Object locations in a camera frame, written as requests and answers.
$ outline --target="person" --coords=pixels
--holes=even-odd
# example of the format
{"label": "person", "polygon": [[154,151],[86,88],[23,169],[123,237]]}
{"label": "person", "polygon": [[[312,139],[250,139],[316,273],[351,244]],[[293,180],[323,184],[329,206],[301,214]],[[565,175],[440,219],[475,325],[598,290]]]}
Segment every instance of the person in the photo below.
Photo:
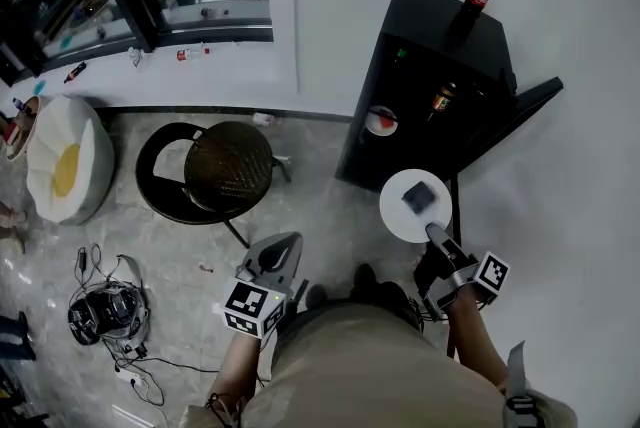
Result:
{"label": "person", "polygon": [[24,241],[17,226],[26,221],[27,214],[25,212],[16,213],[0,202],[0,240],[13,241],[22,254],[24,254]]}
{"label": "person", "polygon": [[27,316],[20,311],[17,320],[0,316],[0,334],[9,334],[22,339],[21,344],[0,341],[0,360],[36,360],[36,354],[27,336],[29,324]]}
{"label": "person", "polygon": [[314,286],[306,303],[277,326],[271,382],[254,396],[261,341],[236,333],[207,406],[187,406],[181,428],[577,426],[569,407],[530,389],[536,413],[527,420],[544,424],[511,424],[511,374],[472,285],[447,309],[460,363],[424,338],[403,290],[378,283],[368,265],[356,270],[348,300],[329,301]]}

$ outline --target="power strip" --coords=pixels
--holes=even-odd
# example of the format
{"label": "power strip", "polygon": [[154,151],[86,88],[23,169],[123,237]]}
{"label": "power strip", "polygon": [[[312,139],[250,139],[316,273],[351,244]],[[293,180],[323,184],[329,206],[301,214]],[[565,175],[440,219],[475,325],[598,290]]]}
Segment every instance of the power strip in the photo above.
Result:
{"label": "power strip", "polygon": [[120,380],[124,380],[127,383],[131,383],[131,380],[134,381],[136,385],[142,385],[142,378],[137,373],[132,373],[128,369],[120,369],[120,371],[116,371],[116,376]]}

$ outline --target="teal object on sill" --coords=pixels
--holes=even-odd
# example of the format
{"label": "teal object on sill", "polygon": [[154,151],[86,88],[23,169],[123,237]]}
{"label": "teal object on sill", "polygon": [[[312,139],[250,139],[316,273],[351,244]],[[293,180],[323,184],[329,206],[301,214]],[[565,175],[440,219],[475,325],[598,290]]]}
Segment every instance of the teal object on sill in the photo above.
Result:
{"label": "teal object on sill", "polygon": [[37,96],[40,94],[40,92],[42,92],[44,90],[44,87],[46,86],[47,82],[45,80],[41,80],[38,83],[36,83],[36,86],[33,88],[33,95]]}
{"label": "teal object on sill", "polygon": [[60,49],[67,49],[69,44],[71,44],[71,39],[73,37],[71,35],[66,36],[64,39],[60,41]]}

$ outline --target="white plate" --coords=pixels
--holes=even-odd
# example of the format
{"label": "white plate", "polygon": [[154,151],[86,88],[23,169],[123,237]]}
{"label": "white plate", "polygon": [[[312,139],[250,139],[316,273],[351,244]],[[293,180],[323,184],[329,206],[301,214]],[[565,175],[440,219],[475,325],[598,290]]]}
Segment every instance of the white plate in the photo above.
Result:
{"label": "white plate", "polygon": [[[420,181],[431,188],[436,200],[416,215],[402,197]],[[392,176],[380,193],[380,215],[385,225],[398,238],[411,243],[429,241],[425,227],[432,222],[445,229],[451,221],[452,208],[451,194],[445,184],[431,172],[417,168]]]}
{"label": "white plate", "polygon": [[[385,107],[385,106],[372,106],[371,108],[369,108],[369,110],[373,110],[376,112],[387,112],[389,113],[394,119],[396,118],[396,114],[393,113],[391,110],[389,110],[389,108]],[[369,112],[367,114],[367,118],[365,119],[365,127],[371,131],[374,135],[377,136],[390,136],[393,135],[396,132],[396,129],[398,129],[398,123],[396,121],[393,121],[393,126],[390,126],[388,128],[384,128],[382,127],[382,122],[381,122],[381,117],[379,115],[376,115],[375,113],[371,113]]]}

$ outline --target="white armchair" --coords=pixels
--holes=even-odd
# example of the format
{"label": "white armchair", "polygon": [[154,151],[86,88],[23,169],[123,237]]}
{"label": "white armchair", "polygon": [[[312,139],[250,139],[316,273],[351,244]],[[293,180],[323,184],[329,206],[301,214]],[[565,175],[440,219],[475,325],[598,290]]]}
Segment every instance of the white armchair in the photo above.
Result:
{"label": "white armchair", "polygon": [[38,114],[27,149],[27,189],[38,215],[76,225],[100,207],[113,175],[114,153],[96,112],[59,96]]}

